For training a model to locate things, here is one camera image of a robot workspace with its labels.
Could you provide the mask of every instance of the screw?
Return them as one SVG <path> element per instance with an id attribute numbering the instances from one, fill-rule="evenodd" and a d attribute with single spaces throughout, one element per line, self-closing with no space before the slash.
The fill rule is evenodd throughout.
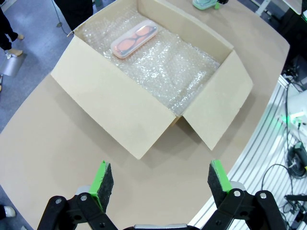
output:
<path id="1" fill-rule="evenodd" d="M 62 202 L 62 200 L 61 199 L 57 199 L 56 200 L 56 204 L 58 205 L 59 203 L 61 203 Z"/>
<path id="2" fill-rule="evenodd" d="M 87 199 L 87 196 L 86 196 L 86 195 L 81 196 L 81 200 L 82 200 L 82 201 L 84 201 L 84 200 L 86 200 L 86 199 Z"/>
<path id="3" fill-rule="evenodd" d="M 260 193 L 260 197 L 261 197 L 262 199 L 265 199 L 265 198 L 267 198 L 267 195 L 266 195 L 265 193 Z"/>
<path id="4" fill-rule="evenodd" d="M 241 193 L 239 191 L 234 191 L 235 196 L 241 196 Z"/>

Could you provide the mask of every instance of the black pants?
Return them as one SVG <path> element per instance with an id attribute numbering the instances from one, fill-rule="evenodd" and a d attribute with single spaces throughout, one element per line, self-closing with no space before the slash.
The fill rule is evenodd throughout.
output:
<path id="1" fill-rule="evenodd" d="M 93 15 L 92 0 L 54 0 L 54 2 L 61 10 L 71 30 Z"/>
<path id="2" fill-rule="evenodd" d="M 15 41 L 18 37 L 18 34 L 13 31 L 9 20 L 5 17 L 0 8 L 0 47 L 3 50 L 12 48 L 12 44 L 6 34 L 11 38 L 12 42 Z"/>

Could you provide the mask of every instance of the bubble wrap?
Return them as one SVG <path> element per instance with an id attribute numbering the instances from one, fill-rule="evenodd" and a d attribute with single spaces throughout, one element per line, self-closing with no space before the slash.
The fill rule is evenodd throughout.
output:
<path id="1" fill-rule="evenodd" d="M 180 116 L 220 63 L 158 26 L 158 34 L 126 59 L 113 55 L 111 43 L 146 20 L 136 6 L 124 9 L 114 21 L 89 21 L 80 28 L 84 41 Z"/>

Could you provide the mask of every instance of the person's leg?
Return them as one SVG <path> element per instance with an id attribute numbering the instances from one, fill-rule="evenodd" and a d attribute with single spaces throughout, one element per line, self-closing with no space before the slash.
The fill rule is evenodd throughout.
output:
<path id="1" fill-rule="evenodd" d="M 11 28 L 9 20 L 5 17 L 3 11 L 0 9 L 0 31 L 10 36 L 12 42 L 18 37 L 18 34 Z"/>
<path id="2" fill-rule="evenodd" d="M 3 50 L 9 50 L 12 48 L 12 44 L 10 43 L 8 37 L 2 31 L 0 31 L 0 47 Z"/>

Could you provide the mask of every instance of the white sneaker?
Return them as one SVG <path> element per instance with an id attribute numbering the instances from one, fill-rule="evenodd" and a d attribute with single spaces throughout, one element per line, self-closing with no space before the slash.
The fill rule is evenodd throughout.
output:
<path id="1" fill-rule="evenodd" d="M 20 56 L 20 55 L 23 53 L 22 50 L 13 49 L 13 48 L 12 48 L 12 49 L 9 49 L 8 52 L 9 52 L 10 54 L 14 54 L 15 56 Z"/>
<path id="2" fill-rule="evenodd" d="M 16 212 L 15 212 L 14 208 L 12 208 L 10 206 L 4 206 L 4 211 L 5 211 L 6 217 L 16 216 Z"/>

